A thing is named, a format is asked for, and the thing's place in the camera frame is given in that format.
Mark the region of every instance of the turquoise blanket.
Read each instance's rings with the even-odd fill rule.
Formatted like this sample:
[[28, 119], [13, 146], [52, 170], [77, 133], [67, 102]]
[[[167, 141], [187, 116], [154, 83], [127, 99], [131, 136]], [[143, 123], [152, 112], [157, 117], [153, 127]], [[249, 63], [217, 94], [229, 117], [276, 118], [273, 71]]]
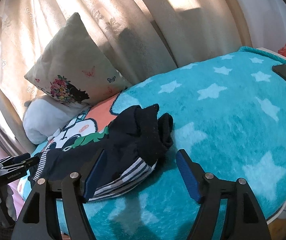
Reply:
[[[122, 197], [85, 204], [98, 240], [185, 239], [199, 205], [175, 163], [184, 148], [220, 179], [244, 177], [266, 218], [286, 200], [286, 82], [272, 72], [285, 60], [257, 49], [193, 63], [153, 76], [119, 95], [116, 114], [132, 105], [160, 105], [174, 119], [174, 146], [142, 184]], [[24, 188], [24, 198], [30, 192]], [[213, 239], [221, 234], [226, 201]], [[67, 232], [62, 202], [61, 229]]]

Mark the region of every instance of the black garment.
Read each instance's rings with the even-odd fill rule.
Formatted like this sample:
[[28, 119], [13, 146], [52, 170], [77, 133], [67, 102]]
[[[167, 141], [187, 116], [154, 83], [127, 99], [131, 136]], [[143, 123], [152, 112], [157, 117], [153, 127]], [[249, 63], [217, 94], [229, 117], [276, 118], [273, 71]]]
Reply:
[[108, 134], [70, 150], [52, 149], [38, 153], [40, 163], [30, 168], [31, 186], [37, 179], [60, 180], [79, 171], [98, 149], [107, 151], [107, 165], [90, 201], [122, 195], [137, 186], [155, 168], [157, 160], [172, 146], [173, 118], [163, 114], [157, 120], [159, 105], [142, 109], [131, 106], [109, 125]]

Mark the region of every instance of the metal bolt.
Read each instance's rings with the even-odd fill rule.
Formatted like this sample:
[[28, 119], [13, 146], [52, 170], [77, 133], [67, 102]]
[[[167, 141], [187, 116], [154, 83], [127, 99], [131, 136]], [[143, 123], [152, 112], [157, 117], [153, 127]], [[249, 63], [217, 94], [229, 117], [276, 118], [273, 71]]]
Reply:
[[212, 173], [210, 173], [210, 172], [207, 172], [207, 173], [205, 174], [205, 177], [206, 177], [207, 179], [213, 179], [213, 178], [214, 178], [214, 175], [213, 175]]
[[246, 181], [244, 178], [240, 178], [240, 179], [239, 179], [239, 183], [242, 184], [242, 185], [244, 185], [244, 184], [247, 183], [247, 181]]
[[45, 183], [45, 179], [41, 178], [37, 181], [37, 184], [42, 185]]
[[77, 172], [72, 172], [71, 174], [70, 174], [70, 177], [72, 178], [72, 179], [75, 179], [75, 178], [77, 178], [79, 176], [79, 174], [77, 173]]

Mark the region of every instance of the green dinosaur print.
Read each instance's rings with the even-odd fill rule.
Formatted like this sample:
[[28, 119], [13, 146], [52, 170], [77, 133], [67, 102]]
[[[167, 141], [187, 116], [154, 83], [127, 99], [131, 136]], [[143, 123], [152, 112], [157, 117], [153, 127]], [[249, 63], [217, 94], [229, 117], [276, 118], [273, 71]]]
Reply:
[[71, 148], [75, 148], [75, 147], [78, 147], [78, 146], [82, 146], [82, 145], [86, 145], [88, 144], [90, 141], [93, 141], [93, 142], [98, 142], [100, 139], [102, 139], [104, 137], [104, 135], [108, 134], [108, 127], [106, 126], [103, 130], [102, 133], [99, 133], [99, 132], [95, 132], [95, 133], [90, 133], [86, 136], [82, 136], [82, 137], [79, 137], [75, 140], [75, 142], [71, 145]]

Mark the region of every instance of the beige pillow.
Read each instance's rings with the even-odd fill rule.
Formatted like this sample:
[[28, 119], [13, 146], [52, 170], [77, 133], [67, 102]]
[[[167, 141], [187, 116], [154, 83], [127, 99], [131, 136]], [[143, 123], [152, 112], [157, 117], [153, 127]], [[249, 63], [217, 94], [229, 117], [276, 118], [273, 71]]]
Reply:
[[78, 13], [24, 77], [62, 103], [95, 105], [131, 86], [91, 39]]

